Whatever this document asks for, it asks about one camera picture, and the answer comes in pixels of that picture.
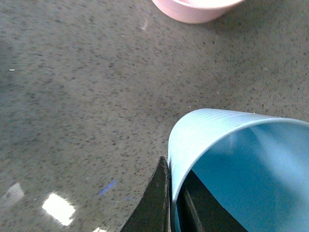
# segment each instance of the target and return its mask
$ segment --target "bowl rim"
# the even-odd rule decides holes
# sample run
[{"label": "bowl rim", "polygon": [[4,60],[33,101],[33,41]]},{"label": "bowl rim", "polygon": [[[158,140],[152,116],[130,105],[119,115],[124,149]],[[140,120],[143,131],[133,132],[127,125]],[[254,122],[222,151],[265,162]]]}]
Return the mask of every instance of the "bowl rim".
[{"label": "bowl rim", "polygon": [[181,0],[159,0],[160,2],[167,2],[167,1],[173,1],[175,3],[178,3],[180,5],[186,6],[186,7],[190,7],[193,9],[200,9],[200,10],[220,10],[220,9],[225,9],[225,8],[230,8],[233,7],[235,5],[238,5],[240,3],[242,3],[245,0],[226,0],[228,3],[227,4],[221,4],[221,5],[211,5],[211,4],[196,4],[196,5],[192,5],[190,3],[187,2],[183,2]]}]

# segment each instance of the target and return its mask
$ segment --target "terrazzo floor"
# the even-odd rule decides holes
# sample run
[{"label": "terrazzo floor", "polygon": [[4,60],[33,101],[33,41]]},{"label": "terrazzo floor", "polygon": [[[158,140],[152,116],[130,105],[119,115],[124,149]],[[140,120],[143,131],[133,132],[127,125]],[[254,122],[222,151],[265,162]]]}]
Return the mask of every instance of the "terrazzo floor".
[{"label": "terrazzo floor", "polygon": [[119,232],[195,109],[309,121],[308,9],[246,0],[187,25],[151,0],[0,1],[0,231]]}]

